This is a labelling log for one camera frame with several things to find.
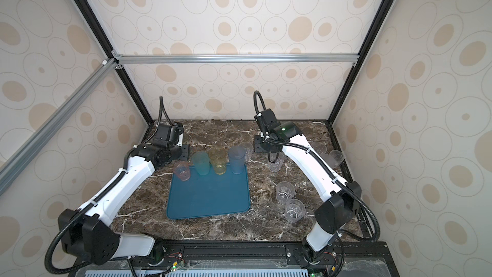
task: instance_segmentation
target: silver metal bar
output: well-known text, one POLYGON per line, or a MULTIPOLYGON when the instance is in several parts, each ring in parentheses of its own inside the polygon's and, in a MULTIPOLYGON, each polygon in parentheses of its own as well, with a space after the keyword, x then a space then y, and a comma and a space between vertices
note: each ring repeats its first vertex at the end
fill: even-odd
POLYGON ((241 54, 241 55, 117 55, 121 64, 357 62, 357 53, 241 54))
POLYGON ((61 126, 75 113, 89 94, 113 71, 116 63, 113 58, 106 59, 91 76, 55 111, 54 114, 11 156, 0 169, 0 195, 14 182, 22 170, 36 157, 44 145, 53 137, 61 126))

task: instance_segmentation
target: marble tabletop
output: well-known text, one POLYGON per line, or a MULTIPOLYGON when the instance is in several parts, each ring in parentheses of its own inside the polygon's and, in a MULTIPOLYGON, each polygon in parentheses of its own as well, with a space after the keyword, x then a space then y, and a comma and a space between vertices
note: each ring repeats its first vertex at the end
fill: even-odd
MULTIPOLYGON (((232 147, 241 142, 253 142, 259 134, 254 121, 231 120, 183 120, 185 127, 183 143, 190 144, 190 154, 206 151, 213 145, 232 147)), ((328 152, 333 149, 328 131, 323 122, 296 121, 307 139, 323 142, 328 152)), ((323 203, 318 193, 289 158, 285 158, 277 173, 267 167, 267 156, 254 153, 247 163, 249 211, 197 219, 171 220, 166 217, 167 198, 171 185, 172 166, 157 169, 146 179, 121 207, 112 223, 112 229, 124 233, 147 233, 166 240, 268 240, 300 241, 315 223, 314 211, 323 203), (283 206, 275 198, 277 183, 287 181, 296 187, 295 198, 306 207, 306 214, 300 221, 291 224, 283 216, 283 206)), ((345 227, 361 235, 357 219, 345 227)), ((344 236, 344 241, 352 241, 344 236)))

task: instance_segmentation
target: clear plastic cup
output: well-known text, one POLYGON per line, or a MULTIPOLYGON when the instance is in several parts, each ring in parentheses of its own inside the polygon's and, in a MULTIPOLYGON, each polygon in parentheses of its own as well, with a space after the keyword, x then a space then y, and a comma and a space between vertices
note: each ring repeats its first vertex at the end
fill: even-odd
POLYGON ((207 175, 209 173, 210 157, 206 152, 204 151, 196 152, 191 157, 191 161, 195 166, 196 172, 198 172, 199 175, 207 175))
POLYGON ((240 174, 244 171, 244 159, 246 158, 246 150, 242 146, 233 146, 227 151, 229 155, 229 164, 233 174, 240 174))
POLYGON ((177 176, 181 181, 186 181, 191 177, 188 163, 185 161, 179 161, 174 165, 173 174, 177 176))
POLYGON ((329 154, 320 154, 319 157, 321 157, 331 169, 336 168, 339 165, 336 163, 335 158, 329 154))
POLYGON ((227 151, 222 147, 214 146, 208 151, 208 154, 215 173, 218 175, 225 174, 227 170, 227 151))
POLYGON ((343 155, 343 153, 338 150, 332 150, 330 152, 330 156, 333 157, 336 161, 335 167, 338 167, 345 160, 345 155, 343 155))
POLYGON ((297 199, 290 199, 285 205, 285 218, 288 222, 297 222, 306 214, 304 203, 297 199))
POLYGON ((247 141, 242 142, 239 144, 239 146, 242 146, 244 150, 246 150, 246 157, 244 159, 244 162, 247 163, 251 160, 253 157, 253 145, 247 141))
POLYGON ((286 204, 296 194, 296 188, 289 182, 280 182, 276 186, 276 198, 280 204, 286 204))
MULTIPOLYGON (((275 158, 275 156, 276 153, 270 154, 270 158, 272 160, 275 158)), ((270 169, 271 172, 279 172, 284 160, 285 160, 285 155, 283 155, 282 152, 279 152, 279 157, 276 159, 275 163, 270 163, 270 161, 268 161, 268 169, 270 169)))
POLYGON ((316 151, 318 154, 325 154, 328 149, 326 149, 326 145, 319 142, 319 141, 314 141, 310 143, 311 147, 316 151))

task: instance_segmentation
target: patterned wall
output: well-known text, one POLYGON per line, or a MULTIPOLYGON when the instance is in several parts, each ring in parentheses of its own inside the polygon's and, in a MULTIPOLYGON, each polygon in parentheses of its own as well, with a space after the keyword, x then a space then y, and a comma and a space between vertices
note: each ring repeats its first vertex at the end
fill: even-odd
MULTIPOLYGON (((48 276, 44 253, 58 215, 89 200, 147 127, 118 76, 107 76, 0 196, 0 276, 48 276)), ((74 257, 55 250, 56 267, 74 257)))
POLYGON ((381 0, 91 0, 122 54, 358 52, 381 0))
POLYGON ((159 96, 174 119, 252 120, 259 90, 277 118, 328 118, 350 62, 128 65, 154 118, 159 96))
POLYGON ((1 166, 105 56, 70 0, 0 6, 1 166))
POLYGON ((402 277, 492 271, 492 2, 398 0, 335 122, 402 277))

